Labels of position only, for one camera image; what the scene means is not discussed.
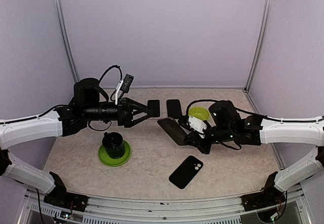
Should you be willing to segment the black phone case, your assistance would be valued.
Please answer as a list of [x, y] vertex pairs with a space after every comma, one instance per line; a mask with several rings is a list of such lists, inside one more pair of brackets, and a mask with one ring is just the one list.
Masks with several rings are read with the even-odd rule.
[[169, 176], [169, 181], [183, 190], [203, 167], [203, 162], [194, 156], [188, 156]]
[[182, 117], [182, 108], [179, 99], [167, 100], [167, 114], [173, 119], [180, 119]]

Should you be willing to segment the black phone front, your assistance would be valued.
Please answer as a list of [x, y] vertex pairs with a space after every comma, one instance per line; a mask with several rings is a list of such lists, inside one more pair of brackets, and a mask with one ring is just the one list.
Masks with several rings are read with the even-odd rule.
[[176, 122], [175, 119], [163, 118], [157, 120], [157, 123], [177, 145], [190, 145], [188, 142], [186, 142], [188, 134]]

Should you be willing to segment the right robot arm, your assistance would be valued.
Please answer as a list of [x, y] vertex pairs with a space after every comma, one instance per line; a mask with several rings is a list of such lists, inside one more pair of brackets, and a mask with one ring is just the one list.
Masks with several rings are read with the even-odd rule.
[[291, 166], [271, 174], [259, 194], [259, 202], [269, 206], [279, 192], [287, 191], [291, 186], [323, 171], [323, 117], [309, 119], [278, 119], [265, 115], [248, 113], [245, 119], [240, 117], [241, 109], [230, 100], [211, 100], [209, 113], [215, 125], [209, 126], [203, 120], [187, 114], [187, 125], [193, 129], [191, 136], [197, 139], [185, 139], [185, 143], [195, 146], [208, 154], [212, 144], [226, 145], [233, 141], [239, 149], [242, 145], [264, 145], [274, 143], [301, 143], [313, 145], [313, 149]]

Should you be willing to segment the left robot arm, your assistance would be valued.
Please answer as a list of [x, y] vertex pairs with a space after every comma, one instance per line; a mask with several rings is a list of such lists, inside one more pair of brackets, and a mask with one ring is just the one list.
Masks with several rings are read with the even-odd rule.
[[59, 105], [38, 116], [1, 121], [1, 176], [50, 195], [60, 206], [71, 201], [61, 178], [20, 160], [9, 152], [10, 147], [43, 138], [74, 135], [92, 121], [116, 121], [119, 126], [131, 128], [154, 117], [151, 104], [118, 97], [110, 101], [98, 79], [83, 79], [75, 83], [73, 89], [74, 96], [68, 105]]

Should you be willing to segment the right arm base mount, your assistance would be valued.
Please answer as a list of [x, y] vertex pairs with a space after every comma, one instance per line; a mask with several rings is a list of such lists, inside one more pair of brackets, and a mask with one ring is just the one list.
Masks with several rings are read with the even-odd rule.
[[286, 201], [286, 194], [274, 187], [277, 171], [268, 176], [265, 186], [260, 192], [241, 196], [245, 211], [252, 211], [279, 204]]

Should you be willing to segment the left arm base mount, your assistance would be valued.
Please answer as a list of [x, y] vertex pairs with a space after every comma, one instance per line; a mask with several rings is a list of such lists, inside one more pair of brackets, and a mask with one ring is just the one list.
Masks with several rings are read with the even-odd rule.
[[88, 196], [68, 192], [58, 174], [49, 172], [54, 179], [54, 189], [45, 194], [44, 202], [53, 206], [85, 212]]

